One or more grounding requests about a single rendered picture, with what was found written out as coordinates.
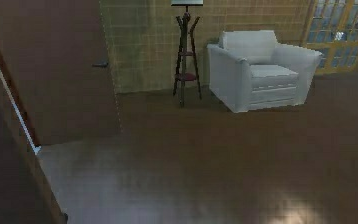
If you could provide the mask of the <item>dark wooden floor lamp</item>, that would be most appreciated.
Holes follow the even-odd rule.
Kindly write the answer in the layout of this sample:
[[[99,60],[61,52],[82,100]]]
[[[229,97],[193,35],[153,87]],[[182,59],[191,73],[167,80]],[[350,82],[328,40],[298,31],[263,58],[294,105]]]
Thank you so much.
[[[201,85],[199,80],[198,60],[195,46],[194,31],[200,20],[197,16],[192,25],[189,25],[191,14],[189,12],[190,6],[203,6],[204,0],[171,0],[172,7],[183,6],[185,12],[182,16],[177,16],[176,20],[180,29],[180,38],[178,45],[178,53],[174,74],[173,95],[176,95],[177,89],[180,89],[179,104],[181,107],[185,104],[185,86],[187,82],[195,81],[198,88],[199,99],[202,99]],[[195,72],[187,71],[187,58],[192,57],[194,62]]]

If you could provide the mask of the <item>brown room door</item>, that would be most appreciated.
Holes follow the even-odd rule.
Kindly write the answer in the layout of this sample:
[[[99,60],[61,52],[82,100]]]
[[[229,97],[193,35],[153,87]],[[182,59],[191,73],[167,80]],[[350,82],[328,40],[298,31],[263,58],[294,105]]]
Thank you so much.
[[[0,50],[39,144],[120,131],[100,0],[0,0]]]

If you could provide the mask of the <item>yellow framed window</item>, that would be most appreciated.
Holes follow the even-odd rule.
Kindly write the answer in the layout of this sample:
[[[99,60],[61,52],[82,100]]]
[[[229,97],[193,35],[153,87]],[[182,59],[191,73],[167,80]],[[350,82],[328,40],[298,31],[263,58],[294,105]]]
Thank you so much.
[[[323,54],[317,75],[349,72],[358,64],[358,0],[311,0],[303,46]]]

